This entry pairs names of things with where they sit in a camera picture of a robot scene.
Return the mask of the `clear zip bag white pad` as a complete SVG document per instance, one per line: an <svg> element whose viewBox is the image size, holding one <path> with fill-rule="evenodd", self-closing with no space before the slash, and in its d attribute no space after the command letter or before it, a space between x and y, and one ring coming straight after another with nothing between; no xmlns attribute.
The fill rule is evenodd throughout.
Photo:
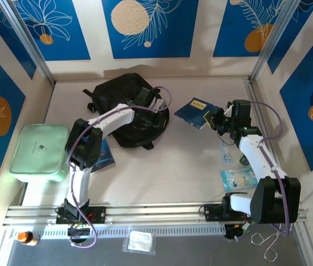
<svg viewBox="0 0 313 266"><path fill-rule="evenodd" d="M122 251L125 253L156 255L156 235L150 230L128 227L122 244Z"/></svg>

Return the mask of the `aluminium mounting rail frame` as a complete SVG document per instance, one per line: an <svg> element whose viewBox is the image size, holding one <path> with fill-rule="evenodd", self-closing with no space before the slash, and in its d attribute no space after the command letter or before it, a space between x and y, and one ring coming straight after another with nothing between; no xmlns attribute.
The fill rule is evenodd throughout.
<svg viewBox="0 0 313 266"><path fill-rule="evenodd" d="M98 219L105 225L189 225L205 224L200 214L203 202L155 204L91 204ZM11 206L3 220L4 226L47 226L56 224L58 206Z"/></svg>

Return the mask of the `blue ocean picture book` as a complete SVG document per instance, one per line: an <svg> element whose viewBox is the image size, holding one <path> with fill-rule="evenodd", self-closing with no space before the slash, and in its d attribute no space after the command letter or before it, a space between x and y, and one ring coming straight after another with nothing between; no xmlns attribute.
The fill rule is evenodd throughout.
<svg viewBox="0 0 313 266"><path fill-rule="evenodd" d="M93 166L91 172L94 173L98 170L101 170L105 167L111 166L115 164L115 160L107 143L107 139L103 139L101 144L101 152L100 157L97 163Z"/></svg>

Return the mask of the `black right connector box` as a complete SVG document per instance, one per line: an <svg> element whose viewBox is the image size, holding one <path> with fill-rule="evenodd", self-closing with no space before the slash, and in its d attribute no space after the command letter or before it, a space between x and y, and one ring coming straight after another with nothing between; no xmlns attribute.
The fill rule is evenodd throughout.
<svg viewBox="0 0 313 266"><path fill-rule="evenodd" d="M227 239L239 239L242 236L244 236L250 228L250 223L244 223L244 224L226 224L225 225L225 237Z"/></svg>

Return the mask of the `clear blue snack packet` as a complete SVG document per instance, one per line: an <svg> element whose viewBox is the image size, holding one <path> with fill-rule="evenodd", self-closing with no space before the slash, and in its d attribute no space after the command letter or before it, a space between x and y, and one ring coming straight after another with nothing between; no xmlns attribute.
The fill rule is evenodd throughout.
<svg viewBox="0 0 313 266"><path fill-rule="evenodd" d="M251 168L221 170L220 175L226 192L255 187L258 184L258 180Z"/></svg>

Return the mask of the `dark blue yellow-label book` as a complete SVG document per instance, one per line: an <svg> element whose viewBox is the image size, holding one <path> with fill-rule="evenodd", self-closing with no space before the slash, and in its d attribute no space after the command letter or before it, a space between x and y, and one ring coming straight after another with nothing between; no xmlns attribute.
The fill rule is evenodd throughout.
<svg viewBox="0 0 313 266"><path fill-rule="evenodd" d="M219 106L215 106L198 98L193 98L188 104L177 110L174 115L200 130L207 123L204 118L205 114L218 109Z"/></svg>

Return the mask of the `orange-capped brown bottle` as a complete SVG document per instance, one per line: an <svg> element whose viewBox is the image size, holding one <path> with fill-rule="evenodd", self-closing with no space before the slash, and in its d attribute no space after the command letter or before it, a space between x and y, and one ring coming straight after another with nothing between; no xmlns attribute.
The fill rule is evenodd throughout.
<svg viewBox="0 0 313 266"><path fill-rule="evenodd" d="M20 232L17 235L17 240L24 245L35 246L38 244L40 236L38 233L31 231Z"/></svg>

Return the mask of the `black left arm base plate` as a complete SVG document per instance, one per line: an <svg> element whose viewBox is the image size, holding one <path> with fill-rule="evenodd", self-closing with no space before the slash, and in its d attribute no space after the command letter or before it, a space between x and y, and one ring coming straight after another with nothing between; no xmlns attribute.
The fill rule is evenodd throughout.
<svg viewBox="0 0 313 266"><path fill-rule="evenodd" d="M104 224L105 223L106 207L89 206L89 207L81 208L81 210L86 216L86 218L92 224ZM81 216L79 212L77 212L78 218L76 218L67 210L65 210L64 207L57 208L55 212L57 214L56 224L75 224L75 223L87 224L87 221Z"/></svg>

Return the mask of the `green storage box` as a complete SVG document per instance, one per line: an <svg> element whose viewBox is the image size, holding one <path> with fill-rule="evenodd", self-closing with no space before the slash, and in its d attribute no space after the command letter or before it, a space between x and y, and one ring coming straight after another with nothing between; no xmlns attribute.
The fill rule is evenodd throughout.
<svg viewBox="0 0 313 266"><path fill-rule="evenodd" d="M61 182L68 175L65 145L70 131L62 124L31 124L23 128L9 167L21 182Z"/></svg>

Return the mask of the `black left connector box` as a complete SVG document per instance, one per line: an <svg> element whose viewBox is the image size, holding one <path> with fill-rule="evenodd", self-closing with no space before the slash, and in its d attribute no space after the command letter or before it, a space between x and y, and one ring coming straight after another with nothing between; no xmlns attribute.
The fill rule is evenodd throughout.
<svg viewBox="0 0 313 266"><path fill-rule="evenodd" d="M68 228L68 237L78 239L81 237L88 237L90 235L90 227L83 224L74 224Z"/></svg>

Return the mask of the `black backpack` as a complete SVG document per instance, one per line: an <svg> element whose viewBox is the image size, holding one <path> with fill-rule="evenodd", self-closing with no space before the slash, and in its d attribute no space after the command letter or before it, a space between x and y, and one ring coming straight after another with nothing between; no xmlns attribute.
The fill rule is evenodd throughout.
<svg viewBox="0 0 313 266"><path fill-rule="evenodd" d="M88 109L101 115L117 107L118 104L130 106L130 101L139 94L143 87L154 89L138 73L128 73L96 86L93 92L86 89L83 92L92 98L92 102L88 104ZM159 113L162 114L160 128L148 127L146 130L140 130L134 128L132 121L111 134L121 147L137 148L142 146L146 150L152 150L154 148L152 142L165 131L170 119L168 109Z"/></svg>

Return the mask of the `black connector box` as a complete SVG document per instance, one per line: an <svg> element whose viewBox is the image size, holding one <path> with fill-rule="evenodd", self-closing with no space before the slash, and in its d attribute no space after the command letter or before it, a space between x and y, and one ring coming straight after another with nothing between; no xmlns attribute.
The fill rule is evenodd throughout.
<svg viewBox="0 0 313 266"><path fill-rule="evenodd" d="M227 239L239 239L242 236L244 236L250 228L250 223L244 223L244 224L226 224L225 225L225 237Z"/></svg>
<svg viewBox="0 0 313 266"><path fill-rule="evenodd" d="M83 224L74 224L68 228L68 237L78 239L81 237L88 237L90 235L90 227Z"/></svg>

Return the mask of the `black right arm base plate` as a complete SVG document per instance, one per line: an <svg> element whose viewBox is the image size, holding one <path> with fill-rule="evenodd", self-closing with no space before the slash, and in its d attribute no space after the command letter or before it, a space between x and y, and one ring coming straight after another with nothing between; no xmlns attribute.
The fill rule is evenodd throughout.
<svg viewBox="0 0 313 266"><path fill-rule="evenodd" d="M207 222L252 222L253 219L245 213L226 209L222 204L202 205L203 215Z"/></svg>

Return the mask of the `aluminium corner post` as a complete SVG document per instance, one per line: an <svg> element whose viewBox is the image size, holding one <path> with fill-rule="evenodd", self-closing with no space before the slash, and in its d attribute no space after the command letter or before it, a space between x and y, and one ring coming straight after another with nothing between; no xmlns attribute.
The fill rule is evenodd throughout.
<svg viewBox="0 0 313 266"><path fill-rule="evenodd" d="M10 22L12 28L14 29L16 35L28 52L29 56L32 58L32 60L40 70L42 76L53 88L56 81L54 80L42 53L35 43L34 38L32 37L24 20L14 6L14 3L11 0L0 0L0 6L8 21Z"/></svg>
<svg viewBox="0 0 313 266"><path fill-rule="evenodd" d="M293 16L300 0L285 0L283 9L280 11L278 18L268 36L257 61L249 75L249 82L252 85L256 78L261 73L262 68L267 63L269 57L271 56L274 48L276 47L280 37L282 36L284 30L286 29L291 17Z"/></svg>

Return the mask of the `aluminium table side rail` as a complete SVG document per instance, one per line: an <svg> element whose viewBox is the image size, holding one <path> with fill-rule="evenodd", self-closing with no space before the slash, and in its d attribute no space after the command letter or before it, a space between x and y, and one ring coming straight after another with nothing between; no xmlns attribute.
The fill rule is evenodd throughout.
<svg viewBox="0 0 313 266"><path fill-rule="evenodd" d="M287 174L281 169L280 164L278 164L278 157L271 142L279 138L283 133L282 119L274 108L259 100L253 85L251 85L249 81L245 81L244 84L247 88L251 109L254 111L256 124L259 126L263 135L250 135L243 138L240 141L239 148L249 160L258 180L266 177L283 180ZM278 118L280 129L277 134L270 135L264 114L261 110L262 107L272 111Z"/></svg>

